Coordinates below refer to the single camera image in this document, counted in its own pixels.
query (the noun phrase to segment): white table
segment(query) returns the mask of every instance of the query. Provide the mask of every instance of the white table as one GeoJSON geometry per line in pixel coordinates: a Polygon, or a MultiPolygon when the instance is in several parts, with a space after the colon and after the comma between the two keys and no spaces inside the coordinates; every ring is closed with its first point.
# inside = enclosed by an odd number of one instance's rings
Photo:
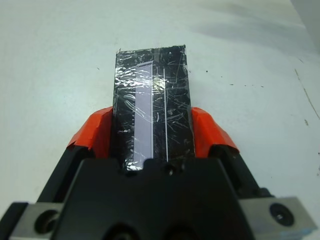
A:
{"type": "Polygon", "coordinates": [[[181,44],[192,105],[320,226],[320,55],[288,0],[0,0],[0,215],[112,105],[116,51],[181,44]]]}

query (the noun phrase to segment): black object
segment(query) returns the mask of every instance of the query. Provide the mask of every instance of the black object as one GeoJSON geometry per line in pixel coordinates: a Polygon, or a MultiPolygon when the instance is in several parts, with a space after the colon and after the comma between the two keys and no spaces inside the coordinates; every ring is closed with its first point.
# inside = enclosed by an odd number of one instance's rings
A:
{"type": "Polygon", "coordinates": [[[227,145],[213,145],[209,157],[219,158],[239,199],[273,197],[266,188],[260,188],[239,151],[227,145]]]}
{"type": "Polygon", "coordinates": [[[37,201],[43,203],[62,203],[80,162],[83,159],[94,157],[94,152],[88,150],[87,147],[73,145],[67,147],[37,201]]]}
{"type": "Polygon", "coordinates": [[[270,213],[277,223],[290,227],[294,224],[295,219],[291,211],[280,203],[274,203],[270,206],[270,213]]]}
{"type": "Polygon", "coordinates": [[[135,173],[116,159],[84,160],[52,239],[253,239],[218,158],[149,159],[135,173]]]}
{"type": "Polygon", "coordinates": [[[186,47],[116,55],[111,156],[128,170],[146,159],[195,157],[186,47]]]}
{"type": "Polygon", "coordinates": [[[9,239],[27,206],[27,202],[14,202],[6,210],[0,221],[0,240],[9,239]]]}

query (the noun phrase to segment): clear plastic wrap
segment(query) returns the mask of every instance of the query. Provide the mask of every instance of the clear plastic wrap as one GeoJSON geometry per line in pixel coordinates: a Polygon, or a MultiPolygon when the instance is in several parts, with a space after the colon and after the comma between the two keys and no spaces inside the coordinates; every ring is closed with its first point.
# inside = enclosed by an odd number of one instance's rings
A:
{"type": "Polygon", "coordinates": [[[128,170],[195,156],[185,49],[116,55],[111,155],[128,170]]]}

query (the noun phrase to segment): screw hole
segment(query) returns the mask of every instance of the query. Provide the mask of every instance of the screw hole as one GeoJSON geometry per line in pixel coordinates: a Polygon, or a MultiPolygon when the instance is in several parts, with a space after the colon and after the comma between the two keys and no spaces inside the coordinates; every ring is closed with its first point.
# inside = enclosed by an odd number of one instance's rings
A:
{"type": "Polygon", "coordinates": [[[167,164],[165,167],[164,167],[164,172],[169,175],[169,176],[172,176],[174,173],[177,172],[177,169],[170,165],[170,164],[167,164]]]}
{"type": "Polygon", "coordinates": [[[51,232],[56,224],[59,213],[56,210],[47,210],[41,213],[35,220],[34,229],[38,234],[47,234],[51,232]]]}
{"type": "Polygon", "coordinates": [[[286,227],[290,227],[294,224],[295,219],[290,210],[280,203],[273,203],[270,206],[270,213],[273,219],[286,227]]]}
{"type": "Polygon", "coordinates": [[[108,231],[104,240],[139,240],[139,237],[132,227],[120,223],[108,231]]]}

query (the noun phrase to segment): white strip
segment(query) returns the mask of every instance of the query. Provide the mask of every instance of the white strip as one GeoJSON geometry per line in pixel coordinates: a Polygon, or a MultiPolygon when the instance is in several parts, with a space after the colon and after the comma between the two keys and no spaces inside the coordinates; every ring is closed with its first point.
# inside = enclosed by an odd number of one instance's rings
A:
{"type": "Polygon", "coordinates": [[[166,151],[166,161],[168,159],[168,130],[167,130],[167,97],[166,97],[166,70],[163,68],[163,82],[164,82],[164,124],[165,124],[165,151],[166,151]]]}
{"type": "Polygon", "coordinates": [[[151,100],[151,108],[150,108],[150,121],[151,121],[151,158],[154,158],[154,103],[153,103],[153,89],[154,89],[154,76],[153,76],[153,62],[151,65],[151,91],[150,91],[150,100],[151,100]]]}

